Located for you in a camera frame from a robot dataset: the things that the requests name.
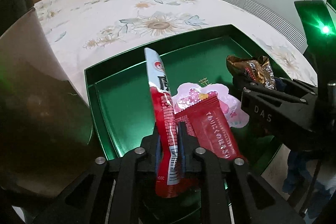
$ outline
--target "red and white wrapper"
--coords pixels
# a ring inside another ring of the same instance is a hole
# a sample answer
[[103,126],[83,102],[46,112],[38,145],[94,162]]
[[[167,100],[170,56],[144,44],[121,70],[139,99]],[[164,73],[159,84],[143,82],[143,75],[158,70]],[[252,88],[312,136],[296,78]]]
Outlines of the red and white wrapper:
[[147,60],[147,76],[156,126],[160,135],[163,152],[157,174],[155,192],[160,197],[172,198],[178,195],[177,184],[180,181],[177,127],[173,101],[161,58],[156,51],[150,48],[145,48],[144,52]]

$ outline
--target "white bedsheet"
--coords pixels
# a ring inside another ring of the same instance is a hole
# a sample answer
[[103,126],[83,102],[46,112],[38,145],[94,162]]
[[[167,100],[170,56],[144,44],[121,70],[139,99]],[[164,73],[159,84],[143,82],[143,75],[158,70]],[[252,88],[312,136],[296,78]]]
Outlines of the white bedsheet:
[[35,4],[53,52],[88,103],[84,69],[170,35],[232,24],[291,78],[317,85],[303,55],[263,20],[222,0],[42,0]]

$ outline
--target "brown candy wrapper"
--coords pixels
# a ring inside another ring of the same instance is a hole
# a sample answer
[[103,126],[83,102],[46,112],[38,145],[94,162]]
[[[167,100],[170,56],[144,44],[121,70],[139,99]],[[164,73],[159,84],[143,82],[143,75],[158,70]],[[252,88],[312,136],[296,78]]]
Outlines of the brown candy wrapper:
[[226,66],[232,76],[243,74],[247,78],[263,84],[267,89],[275,89],[275,80],[272,67],[267,56],[258,59],[243,59],[233,55],[226,58]]

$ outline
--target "metal screw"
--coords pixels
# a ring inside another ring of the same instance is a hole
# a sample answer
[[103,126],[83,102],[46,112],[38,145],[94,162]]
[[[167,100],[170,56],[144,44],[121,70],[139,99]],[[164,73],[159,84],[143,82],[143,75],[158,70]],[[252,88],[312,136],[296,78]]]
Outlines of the metal screw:
[[146,150],[145,150],[143,147],[137,147],[137,148],[134,149],[134,152],[135,152],[136,154],[141,155],[141,154],[145,153]]
[[243,165],[245,163],[245,161],[241,158],[236,158],[235,159],[235,164],[236,165]]
[[202,154],[205,153],[205,149],[204,149],[203,147],[197,147],[197,148],[195,149],[195,152],[196,152],[197,154],[202,155]]
[[103,164],[106,161],[104,157],[98,157],[94,160],[96,164]]

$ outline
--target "red packet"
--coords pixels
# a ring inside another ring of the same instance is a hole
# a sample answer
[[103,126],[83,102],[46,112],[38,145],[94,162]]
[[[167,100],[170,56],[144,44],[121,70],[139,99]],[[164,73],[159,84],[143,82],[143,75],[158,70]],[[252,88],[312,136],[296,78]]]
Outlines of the red packet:
[[219,158],[234,160],[243,157],[217,96],[192,105],[175,115],[176,122],[185,122],[188,135],[197,137],[199,145]]
[[165,69],[158,53],[145,48],[147,76],[152,96],[157,130],[160,135],[163,158],[159,165],[155,192],[163,198],[178,195],[179,165],[177,162],[177,127],[173,101]]

